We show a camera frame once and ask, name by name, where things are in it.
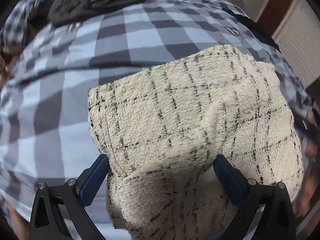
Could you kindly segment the cream plaid tweed jacket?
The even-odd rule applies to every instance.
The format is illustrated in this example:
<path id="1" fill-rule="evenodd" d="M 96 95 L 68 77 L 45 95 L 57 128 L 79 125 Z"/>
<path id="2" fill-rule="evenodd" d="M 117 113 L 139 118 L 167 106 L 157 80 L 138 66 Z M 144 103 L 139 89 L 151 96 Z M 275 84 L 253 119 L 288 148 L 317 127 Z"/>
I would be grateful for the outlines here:
<path id="1" fill-rule="evenodd" d="M 89 91 L 88 120 L 108 156 L 107 211 L 133 239 L 203 239 L 236 208 L 212 163 L 284 182 L 291 200 L 304 167 L 274 65 L 231 45 L 155 66 Z"/>

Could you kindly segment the blue checkered bed quilt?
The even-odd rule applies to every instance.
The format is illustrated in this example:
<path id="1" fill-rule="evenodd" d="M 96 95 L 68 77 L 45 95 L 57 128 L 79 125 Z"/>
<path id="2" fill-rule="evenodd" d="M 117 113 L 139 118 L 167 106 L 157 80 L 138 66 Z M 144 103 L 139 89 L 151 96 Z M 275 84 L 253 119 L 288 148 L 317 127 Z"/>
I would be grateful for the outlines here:
<path id="1" fill-rule="evenodd" d="M 281 52 L 223 8 L 246 16 L 218 0 L 146 0 L 77 24 L 46 25 L 1 91 L 1 209 L 8 220 L 17 213 L 30 227 L 38 185 L 76 179 L 102 154 L 91 136 L 89 91 L 155 66 L 231 45 L 274 65 L 292 114 L 307 116 L 310 98 Z M 291 200 L 298 216 L 308 213 L 316 189 L 309 171 Z M 104 239 L 133 239 L 113 226 L 106 204 L 107 177 L 85 211 Z"/>

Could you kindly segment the white louvered closet door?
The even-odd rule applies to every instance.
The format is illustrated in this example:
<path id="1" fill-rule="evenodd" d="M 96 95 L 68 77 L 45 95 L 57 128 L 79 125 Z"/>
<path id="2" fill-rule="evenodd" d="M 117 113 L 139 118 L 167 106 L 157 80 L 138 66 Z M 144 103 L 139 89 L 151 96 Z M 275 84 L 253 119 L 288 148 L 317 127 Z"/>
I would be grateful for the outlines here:
<path id="1" fill-rule="evenodd" d="M 273 39 L 304 87 L 319 77 L 319 19 L 306 0 L 293 0 Z"/>

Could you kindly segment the black garment on bed edge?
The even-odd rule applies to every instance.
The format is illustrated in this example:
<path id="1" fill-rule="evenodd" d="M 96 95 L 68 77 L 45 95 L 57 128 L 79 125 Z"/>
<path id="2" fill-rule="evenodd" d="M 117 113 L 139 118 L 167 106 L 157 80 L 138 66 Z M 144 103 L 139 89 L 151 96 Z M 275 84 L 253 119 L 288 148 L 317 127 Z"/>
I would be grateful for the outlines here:
<path id="1" fill-rule="evenodd" d="M 271 46 L 277 51 L 280 51 L 279 46 L 275 43 L 274 39 L 270 35 L 268 35 L 268 33 L 264 31 L 263 28 L 259 27 L 256 22 L 246 16 L 235 14 L 229 9 L 223 8 L 223 11 L 230 14 L 238 22 L 244 25 L 261 43 Z"/>

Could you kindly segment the crumpled blue checkered blanket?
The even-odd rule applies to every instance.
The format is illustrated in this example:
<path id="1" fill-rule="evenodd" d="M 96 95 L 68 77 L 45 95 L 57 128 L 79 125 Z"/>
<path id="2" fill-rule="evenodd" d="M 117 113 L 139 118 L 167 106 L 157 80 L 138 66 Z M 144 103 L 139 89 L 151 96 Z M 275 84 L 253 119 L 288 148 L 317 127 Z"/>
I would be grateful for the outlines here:
<path id="1" fill-rule="evenodd" d="M 45 20 L 54 0 L 19 0 L 1 28 L 1 47 L 25 46 L 28 28 L 38 16 Z"/>

